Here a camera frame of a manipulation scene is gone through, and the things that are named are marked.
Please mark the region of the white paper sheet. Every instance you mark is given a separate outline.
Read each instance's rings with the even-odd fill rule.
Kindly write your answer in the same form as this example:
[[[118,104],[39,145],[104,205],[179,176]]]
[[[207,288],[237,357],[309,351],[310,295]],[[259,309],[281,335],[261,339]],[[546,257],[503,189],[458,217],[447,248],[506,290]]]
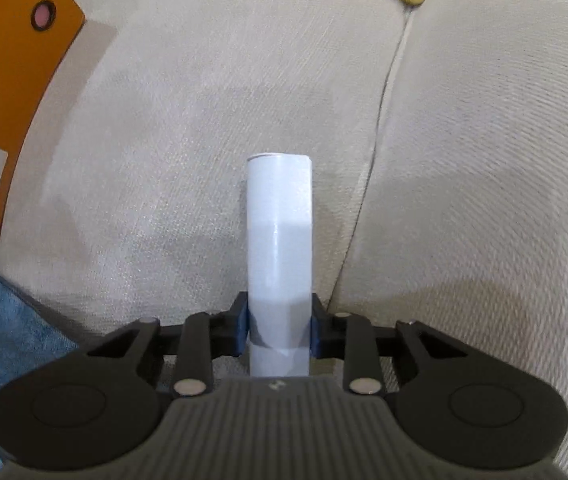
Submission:
[[[307,376],[313,292],[311,159],[252,156],[246,214],[250,375]]]

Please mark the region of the beige sofa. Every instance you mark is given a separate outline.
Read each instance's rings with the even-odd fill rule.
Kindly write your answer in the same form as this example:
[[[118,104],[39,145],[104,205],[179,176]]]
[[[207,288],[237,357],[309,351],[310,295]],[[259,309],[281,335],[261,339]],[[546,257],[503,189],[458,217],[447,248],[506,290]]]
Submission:
[[[247,159],[305,154],[327,307],[427,323],[568,404],[568,0],[76,1],[0,237],[69,338],[225,309]]]

